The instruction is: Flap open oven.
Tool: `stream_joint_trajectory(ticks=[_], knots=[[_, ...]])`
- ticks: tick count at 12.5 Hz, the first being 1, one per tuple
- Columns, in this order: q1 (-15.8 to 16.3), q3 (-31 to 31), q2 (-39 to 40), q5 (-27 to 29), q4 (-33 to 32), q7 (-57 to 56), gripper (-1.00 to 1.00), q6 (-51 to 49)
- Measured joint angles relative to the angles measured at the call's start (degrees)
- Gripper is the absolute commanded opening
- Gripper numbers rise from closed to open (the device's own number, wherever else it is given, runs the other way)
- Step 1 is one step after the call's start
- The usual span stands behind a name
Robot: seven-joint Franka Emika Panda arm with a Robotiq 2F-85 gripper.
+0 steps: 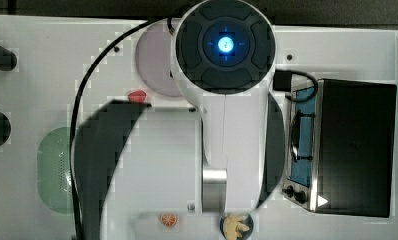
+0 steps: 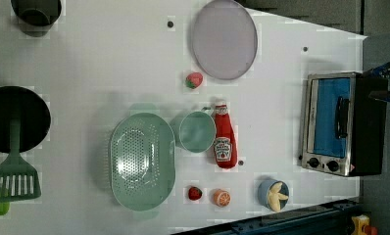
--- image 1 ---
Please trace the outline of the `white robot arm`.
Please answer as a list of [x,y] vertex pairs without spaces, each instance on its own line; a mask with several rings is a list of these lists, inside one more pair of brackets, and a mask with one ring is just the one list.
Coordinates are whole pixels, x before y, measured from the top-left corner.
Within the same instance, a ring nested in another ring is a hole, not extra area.
[[[201,213],[222,217],[262,203],[269,146],[276,37],[270,21],[243,0],[205,0],[174,30],[171,72],[201,116]],[[71,126],[79,240],[117,240],[125,220],[111,220],[110,183],[146,103],[112,100]]]

